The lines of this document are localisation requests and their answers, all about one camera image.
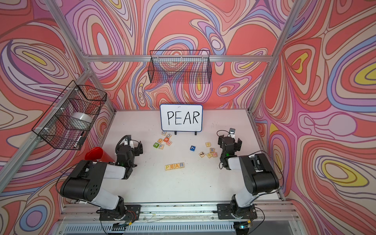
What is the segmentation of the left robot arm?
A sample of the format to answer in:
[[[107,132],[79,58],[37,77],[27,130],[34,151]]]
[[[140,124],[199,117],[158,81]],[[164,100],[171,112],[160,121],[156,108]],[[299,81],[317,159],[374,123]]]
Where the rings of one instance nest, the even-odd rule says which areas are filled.
[[[114,163],[80,161],[56,190],[64,198],[97,206],[101,222],[125,221],[130,225],[139,219],[140,205],[125,205],[122,196],[110,193],[102,183],[105,179],[129,179],[133,168],[137,167],[135,158],[143,154],[143,144],[125,135],[116,144],[115,154]]]

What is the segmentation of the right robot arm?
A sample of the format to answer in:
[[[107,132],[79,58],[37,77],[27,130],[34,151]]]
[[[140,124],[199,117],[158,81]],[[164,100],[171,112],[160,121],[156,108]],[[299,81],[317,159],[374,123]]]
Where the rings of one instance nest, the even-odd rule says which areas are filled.
[[[230,203],[217,204],[216,213],[220,220],[257,218],[254,202],[262,195],[279,189],[279,179],[267,156],[261,152],[237,156],[242,141],[230,136],[219,136],[218,145],[222,149],[220,162],[227,170],[240,170],[244,180],[243,188],[232,196]]]

